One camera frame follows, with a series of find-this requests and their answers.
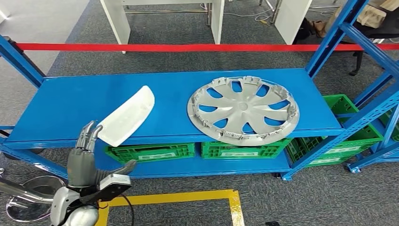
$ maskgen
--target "blue shelving rack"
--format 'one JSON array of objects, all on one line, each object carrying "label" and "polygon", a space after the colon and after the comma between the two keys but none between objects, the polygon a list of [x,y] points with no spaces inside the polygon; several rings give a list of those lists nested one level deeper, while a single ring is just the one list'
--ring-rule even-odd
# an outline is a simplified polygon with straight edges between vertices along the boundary
[{"label": "blue shelving rack", "polygon": [[[344,34],[381,64],[388,75],[399,76],[399,65],[352,26],[366,4],[367,0],[348,0],[305,68],[49,78],[40,73],[15,44],[0,38],[0,54],[38,88],[18,123],[0,127],[6,135],[0,139],[0,148],[4,153],[67,178],[65,168],[29,149],[74,147],[83,125],[90,120],[102,120],[142,85],[153,90],[156,104],[125,145],[212,141],[191,124],[186,114],[188,98],[212,79],[252,75],[286,87],[296,99],[301,117],[289,137],[328,138],[296,162],[291,162],[285,152],[266,160],[204,160],[198,154],[195,158],[138,164],[131,176],[158,178],[273,172],[279,173],[283,180],[291,180],[304,166],[399,103],[399,88],[395,83],[346,123],[340,124],[312,81]],[[12,129],[11,134],[5,133],[6,129]],[[119,163],[104,154],[104,146],[102,141],[96,143],[97,167],[104,170],[119,167]]]},{"label": "blue shelving rack", "polygon": [[[355,105],[363,105],[370,97],[376,94],[382,87],[388,84],[394,77],[389,72],[384,72],[376,81],[374,81],[362,94],[355,99]],[[348,164],[348,168],[352,173],[360,173],[363,167],[374,163],[384,162],[399,162],[399,142],[394,141],[391,138],[392,132],[395,128],[396,123],[399,119],[399,105],[393,108],[392,114],[386,126],[384,126],[378,119],[372,122],[377,130],[379,130],[384,139],[378,144],[375,144],[370,149],[370,155],[364,156],[363,154],[357,154],[357,161],[352,164]]]}]

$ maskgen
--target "black wire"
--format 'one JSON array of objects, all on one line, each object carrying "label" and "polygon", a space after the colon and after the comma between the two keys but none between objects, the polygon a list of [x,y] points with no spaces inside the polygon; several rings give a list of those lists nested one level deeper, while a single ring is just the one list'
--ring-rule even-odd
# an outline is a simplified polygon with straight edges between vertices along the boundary
[{"label": "black wire", "polygon": [[135,211],[133,210],[133,205],[130,203],[129,199],[124,194],[121,194],[121,196],[125,198],[125,200],[128,202],[130,206],[130,210],[132,212],[132,226],[133,226],[135,225]]}]

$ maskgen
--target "robotic hand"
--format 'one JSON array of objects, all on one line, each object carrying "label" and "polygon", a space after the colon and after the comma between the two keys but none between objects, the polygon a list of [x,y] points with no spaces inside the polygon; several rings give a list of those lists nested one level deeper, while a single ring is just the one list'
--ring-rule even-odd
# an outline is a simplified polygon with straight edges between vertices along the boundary
[{"label": "robotic hand", "polygon": [[94,145],[101,125],[95,121],[83,127],[75,148],[68,156],[68,186],[61,187],[54,195],[51,207],[52,226],[94,226],[98,220],[98,201],[110,201],[131,185],[127,176],[135,160],[113,170],[98,170],[94,162]]}]

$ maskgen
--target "white desk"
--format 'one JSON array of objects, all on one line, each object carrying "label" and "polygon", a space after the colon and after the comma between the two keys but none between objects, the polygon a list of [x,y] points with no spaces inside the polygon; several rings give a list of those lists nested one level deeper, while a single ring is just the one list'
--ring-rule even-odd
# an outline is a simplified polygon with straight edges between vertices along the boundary
[{"label": "white desk", "polygon": [[310,8],[338,8],[336,0],[331,6],[311,6],[312,0],[277,0],[273,7],[268,0],[268,6],[273,9],[272,23],[276,26],[285,43],[291,45],[298,33],[299,27]]},{"label": "white desk", "polygon": [[215,44],[220,44],[224,0],[100,0],[119,44],[127,44],[130,26],[123,6],[211,3],[210,27]]}]

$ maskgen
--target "green plastic crate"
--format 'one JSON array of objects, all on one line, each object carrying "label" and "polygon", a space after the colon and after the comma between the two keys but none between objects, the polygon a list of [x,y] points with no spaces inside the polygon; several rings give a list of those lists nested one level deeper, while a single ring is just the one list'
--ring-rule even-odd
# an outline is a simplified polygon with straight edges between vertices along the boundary
[{"label": "green plastic crate", "polygon": [[[359,110],[352,103],[352,101],[344,94],[324,96],[327,105],[331,108],[334,114],[356,113]],[[348,118],[339,118],[340,122],[345,122]],[[306,152],[313,149],[326,137],[303,137],[300,138],[301,143],[306,148],[294,155],[293,160],[296,161]],[[371,124],[366,125],[364,128],[341,142],[324,155],[323,158],[333,158],[336,156],[353,156],[371,147],[373,144],[383,140],[383,136]]]},{"label": "green plastic crate", "polygon": [[[304,155],[303,153],[307,153],[308,151],[309,149],[307,149],[298,138],[293,139],[291,143],[287,145],[287,152],[291,159],[298,158],[299,156],[302,157]],[[351,158],[351,156],[346,156],[339,153],[329,155],[327,157],[322,155],[318,159],[309,163],[306,167],[336,165],[348,160],[349,158]]]},{"label": "green plastic crate", "polygon": [[[384,126],[388,124],[389,118],[391,117],[393,110],[394,108],[390,109],[379,117],[379,120],[384,124]],[[399,122],[396,123],[395,128],[392,131],[391,138],[394,141],[399,141]]]},{"label": "green plastic crate", "polygon": [[277,142],[262,146],[237,146],[219,141],[203,142],[201,156],[204,159],[231,158],[276,158],[292,138],[284,138]]},{"label": "green plastic crate", "polygon": [[329,158],[329,159],[316,159],[309,163],[306,167],[312,166],[327,166],[327,165],[337,165],[341,164],[344,161],[351,158],[351,156],[344,156],[344,157],[336,157],[336,158]]},{"label": "green plastic crate", "polygon": [[131,159],[140,162],[161,161],[194,157],[195,145],[187,143],[106,147],[105,153],[120,163],[126,163]]}]

